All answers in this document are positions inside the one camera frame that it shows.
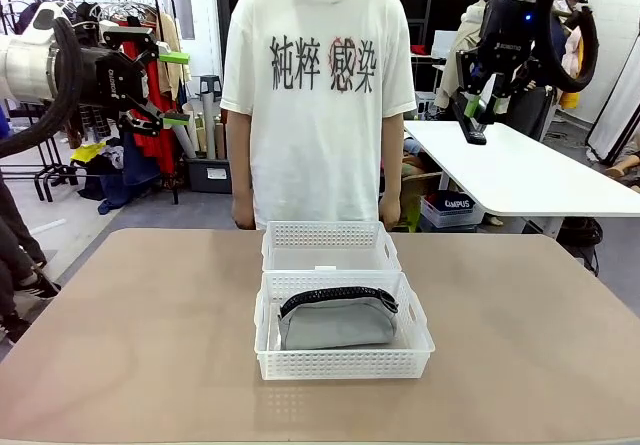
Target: man in white t-shirt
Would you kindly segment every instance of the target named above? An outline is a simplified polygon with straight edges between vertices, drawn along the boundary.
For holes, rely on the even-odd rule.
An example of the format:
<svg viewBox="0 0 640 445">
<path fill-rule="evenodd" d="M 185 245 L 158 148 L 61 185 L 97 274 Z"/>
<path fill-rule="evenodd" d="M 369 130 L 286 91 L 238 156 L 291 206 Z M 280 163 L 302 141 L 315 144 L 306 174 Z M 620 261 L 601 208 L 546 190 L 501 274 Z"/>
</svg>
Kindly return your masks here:
<svg viewBox="0 0 640 445">
<path fill-rule="evenodd" d="M 238 227 L 397 223 L 409 49 L 399 0 L 238 1 L 222 97 Z"/>
</svg>

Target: black metal rack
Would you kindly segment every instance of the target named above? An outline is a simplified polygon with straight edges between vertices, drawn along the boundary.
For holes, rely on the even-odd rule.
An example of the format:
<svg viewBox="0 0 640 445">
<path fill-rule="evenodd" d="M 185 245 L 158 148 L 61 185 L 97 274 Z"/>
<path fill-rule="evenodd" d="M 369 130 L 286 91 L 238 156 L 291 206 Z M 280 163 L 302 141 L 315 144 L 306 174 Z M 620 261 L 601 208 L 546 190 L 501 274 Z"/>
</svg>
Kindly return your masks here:
<svg viewBox="0 0 640 445">
<path fill-rule="evenodd" d="M 156 16 L 160 17 L 160 1 L 153 0 L 155 3 L 155 11 Z M 15 11 L 14 4 L 17 2 L 23 2 L 22 0 L 7 0 L 6 5 L 3 5 L 0 1 L 0 17 L 2 18 L 2 27 L 5 34 L 8 34 L 8 27 L 6 16 L 9 16 L 11 19 L 11 24 L 13 29 L 16 27 L 16 19 L 15 19 Z M 169 0 L 171 4 L 171 11 L 173 13 L 174 20 L 176 19 L 176 4 L 174 0 Z M 160 40 L 164 41 L 164 30 L 162 26 L 162 20 L 158 20 L 158 31 L 160 34 Z M 33 125 L 33 118 L 39 118 L 40 115 L 35 114 L 32 115 L 30 111 L 29 104 L 24 104 L 25 109 L 27 110 L 26 116 L 29 119 L 31 125 Z M 12 115 L 9 112 L 9 116 L 7 119 L 10 121 L 11 118 L 16 118 L 17 115 Z M 47 162 L 46 157 L 42 151 L 42 145 L 45 145 L 48 151 L 50 163 Z M 41 165 L 2 165 L 2 167 L 8 168 L 24 168 L 24 169 L 32 169 L 35 168 L 35 171 L 3 171 L 2 174 L 5 175 L 5 180 L 24 180 L 33 178 L 34 187 L 36 189 L 36 193 L 38 194 L 38 198 L 41 201 L 45 201 L 45 198 L 48 202 L 53 202 L 53 197 L 51 195 L 50 186 L 57 186 L 60 184 L 66 183 L 69 180 L 70 185 L 78 185 L 78 175 L 77 172 L 79 170 L 84 170 L 79 167 L 74 167 L 70 165 L 62 164 L 62 160 L 60 159 L 60 153 L 58 152 L 57 145 L 53 137 L 49 137 L 44 142 L 37 145 L 38 151 L 40 153 L 40 158 L 42 160 Z M 96 175 L 85 174 L 84 177 L 96 177 Z M 165 177 L 165 180 L 168 180 L 169 183 L 175 183 L 175 180 L 172 177 Z M 174 203 L 178 203 L 178 193 L 175 185 L 172 187 Z"/>
</svg>

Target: tabletop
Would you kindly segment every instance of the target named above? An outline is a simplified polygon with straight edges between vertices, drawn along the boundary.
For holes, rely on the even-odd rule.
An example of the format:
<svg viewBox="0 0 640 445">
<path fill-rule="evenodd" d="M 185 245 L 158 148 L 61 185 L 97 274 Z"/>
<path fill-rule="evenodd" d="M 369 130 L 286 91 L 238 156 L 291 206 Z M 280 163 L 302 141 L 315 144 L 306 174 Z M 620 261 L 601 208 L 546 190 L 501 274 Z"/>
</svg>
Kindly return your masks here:
<svg viewBox="0 0 640 445">
<path fill-rule="evenodd" d="M 640 320 L 539 236 L 394 235 L 437 344 L 420 380 L 265 382 L 259 232 L 112 234 L 0 364 L 0 437 L 640 437 Z"/>
<path fill-rule="evenodd" d="M 640 217 L 640 194 L 506 125 L 489 125 L 485 146 L 468 144 L 457 122 L 405 129 L 491 214 Z"/>
</svg>

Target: black hose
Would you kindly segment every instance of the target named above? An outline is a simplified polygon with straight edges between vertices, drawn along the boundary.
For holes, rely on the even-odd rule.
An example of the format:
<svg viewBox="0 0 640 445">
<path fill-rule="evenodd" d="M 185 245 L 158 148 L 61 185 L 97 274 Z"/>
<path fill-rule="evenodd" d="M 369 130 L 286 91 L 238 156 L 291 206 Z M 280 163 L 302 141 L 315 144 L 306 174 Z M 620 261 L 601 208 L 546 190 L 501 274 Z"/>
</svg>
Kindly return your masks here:
<svg viewBox="0 0 640 445">
<path fill-rule="evenodd" d="M 42 118 L 32 127 L 0 140 L 0 158 L 28 150 L 53 136 L 78 106 L 82 92 L 80 44 L 66 18 L 56 18 L 53 21 L 53 31 L 59 48 L 56 60 L 61 60 L 58 94 Z"/>
<path fill-rule="evenodd" d="M 582 32 L 584 42 L 584 57 L 582 59 L 582 69 L 577 78 L 571 77 L 562 68 L 562 63 L 556 55 L 553 47 L 553 37 L 551 33 L 551 20 L 554 19 L 551 10 L 555 0 L 538 0 L 536 4 L 536 17 L 538 29 L 536 31 L 536 55 L 542 62 L 545 72 L 551 78 L 553 85 L 563 92 L 577 93 L 584 90 L 596 71 L 598 63 L 598 32 L 593 19 L 593 13 L 588 8 L 583 8 L 577 20 L 577 25 Z"/>
</svg>

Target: red garment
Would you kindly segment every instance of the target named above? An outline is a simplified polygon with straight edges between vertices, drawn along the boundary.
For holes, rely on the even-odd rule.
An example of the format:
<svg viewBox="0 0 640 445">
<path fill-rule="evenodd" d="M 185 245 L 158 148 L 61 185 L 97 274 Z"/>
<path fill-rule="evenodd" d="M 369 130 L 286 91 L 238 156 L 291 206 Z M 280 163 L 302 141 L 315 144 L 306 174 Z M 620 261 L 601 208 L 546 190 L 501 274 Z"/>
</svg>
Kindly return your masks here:
<svg viewBox="0 0 640 445">
<path fill-rule="evenodd" d="M 126 22 L 120 22 L 119 25 L 127 26 Z M 132 42 L 125 42 L 122 45 L 124 53 L 130 58 L 138 56 L 136 45 Z M 160 93 L 158 82 L 158 62 L 153 61 L 147 65 L 147 79 L 149 85 L 149 100 L 160 111 L 175 110 L 176 104 L 167 96 Z M 146 120 L 144 116 L 135 110 L 133 115 L 140 119 Z M 158 137 L 146 137 L 144 135 L 134 134 L 136 145 L 142 150 L 145 157 L 155 157 L 160 171 L 166 174 L 175 172 L 175 161 L 173 159 L 176 146 L 176 136 L 171 130 L 161 130 Z"/>
</svg>

